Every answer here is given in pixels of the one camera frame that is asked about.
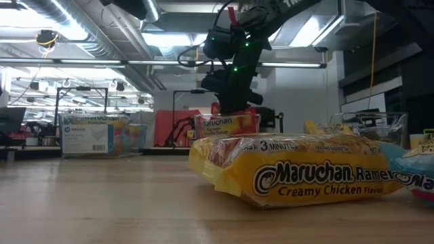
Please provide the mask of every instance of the computer monitor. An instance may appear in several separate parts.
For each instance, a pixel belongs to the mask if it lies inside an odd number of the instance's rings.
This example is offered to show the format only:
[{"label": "computer monitor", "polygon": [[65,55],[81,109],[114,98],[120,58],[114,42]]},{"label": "computer monitor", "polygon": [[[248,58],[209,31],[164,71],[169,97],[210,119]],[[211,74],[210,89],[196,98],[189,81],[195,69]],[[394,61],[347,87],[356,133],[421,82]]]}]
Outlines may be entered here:
[{"label": "computer monitor", "polygon": [[18,133],[26,108],[0,108],[0,131]]}]

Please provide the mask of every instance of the fluorescent light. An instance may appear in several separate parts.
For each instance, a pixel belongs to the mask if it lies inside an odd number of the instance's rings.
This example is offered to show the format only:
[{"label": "fluorescent light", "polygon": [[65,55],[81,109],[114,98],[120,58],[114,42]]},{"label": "fluorescent light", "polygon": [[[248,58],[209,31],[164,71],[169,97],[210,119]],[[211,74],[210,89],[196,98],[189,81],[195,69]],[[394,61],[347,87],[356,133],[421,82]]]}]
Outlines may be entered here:
[{"label": "fluorescent light", "polygon": [[320,64],[304,64],[304,63],[276,63],[276,62],[263,62],[262,67],[276,67],[276,68],[319,68]]},{"label": "fluorescent light", "polygon": [[329,28],[327,28],[325,31],[323,31],[323,33],[316,38],[316,40],[312,43],[312,45],[317,45],[320,41],[322,41],[325,37],[327,37],[327,35],[330,34],[330,32],[335,29],[338,24],[340,24],[343,20],[345,19],[345,16],[340,16],[335,22],[333,22]]},{"label": "fluorescent light", "polygon": [[208,34],[197,34],[195,40],[193,41],[193,45],[199,45],[201,44],[201,47],[203,47],[205,44],[203,43],[206,40],[206,37]]},{"label": "fluorescent light", "polygon": [[[35,105],[17,105],[17,106],[7,106],[8,108],[33,108],[33,109],[41,109],[41,110],[55,110],[56,106],[35,106]],[[65,110],[65,109],[83,109],[83,110],[91,110],[91,111],[104,111],[103,106],[59,106],[59,110]],[[148,106],[119,106],[114,107],[110,106],[107,107],[107,110],[149,110],[150,108]]]},{"label": "fluorescent light", "polygon": [[0,58],[0,62],[6,63],[32,63],[32,64],[52,64],[53,60],[42,58]]},{"label": "fluorescent light", "polygon": [[179,65],[178,61],[173,60],[143,60],[129,61],[130,64],[148,64],[148,65]]},{"label": "fluorescent light", "polygon": [[64,64],[121,64],[120,60],[60,60]]},{"label": "fluorescent light", "polygon": [[191,45],[190,37],[187,34],[142,33],[142,36],[148,45],[153,45],[156,47],[176,47]]},{"label": "fluorescent light", "polygon": [[318,37],[320,33],[319,23],[315,17],[311,17],[306,24],[298,31],[292,40],[290,47],[307,47]]}]

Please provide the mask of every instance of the clear plastic container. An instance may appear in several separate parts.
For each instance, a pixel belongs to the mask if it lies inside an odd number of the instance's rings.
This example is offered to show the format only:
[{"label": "clear plastic container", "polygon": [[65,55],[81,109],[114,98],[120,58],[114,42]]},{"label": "clear plastic container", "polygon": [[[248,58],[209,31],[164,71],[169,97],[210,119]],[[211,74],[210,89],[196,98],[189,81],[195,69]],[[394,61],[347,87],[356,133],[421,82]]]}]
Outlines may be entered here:
[{"label": "clear plastic container", "polygon": [[371,140],[390,142],[404,147],[407,140],[407,113],[339,113],[329,125],[342,124],[353,133]]}]

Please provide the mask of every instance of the blue package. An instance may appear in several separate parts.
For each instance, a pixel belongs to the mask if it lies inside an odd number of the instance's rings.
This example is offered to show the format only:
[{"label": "blue package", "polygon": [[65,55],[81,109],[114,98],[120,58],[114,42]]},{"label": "blue package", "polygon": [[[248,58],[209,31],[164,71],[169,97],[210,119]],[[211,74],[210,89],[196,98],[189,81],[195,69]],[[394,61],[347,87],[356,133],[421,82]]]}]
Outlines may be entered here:
[{"label": "blue package", "polygon": [[410,152],[393,144],[381,143],[380,147],[395,179],[414,196],[434,206],[434,141]]}]

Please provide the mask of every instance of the white pillar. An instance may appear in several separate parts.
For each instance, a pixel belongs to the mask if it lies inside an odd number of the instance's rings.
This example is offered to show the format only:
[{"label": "white pillar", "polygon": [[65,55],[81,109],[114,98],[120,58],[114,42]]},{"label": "white pillar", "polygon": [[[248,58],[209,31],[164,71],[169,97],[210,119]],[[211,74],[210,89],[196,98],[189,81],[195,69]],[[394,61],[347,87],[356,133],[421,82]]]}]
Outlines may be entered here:
[{"label": "white pillar", "polygon": [[11,77],[7,75],[7,69],[0,69],[0,85],[3,93],[0,96],[0,108],[6,107],[9,102],[9,95],[11,92]]},{"label": "white pillar", "polygon": [[340,113],[340,107],[345,104],[344,92],[339,88],[339,81],[344,78],[344,55],[342,51],[332,54],[332,59],[328,62],[327,77],[324,77],[327,87],[327,120]]}]

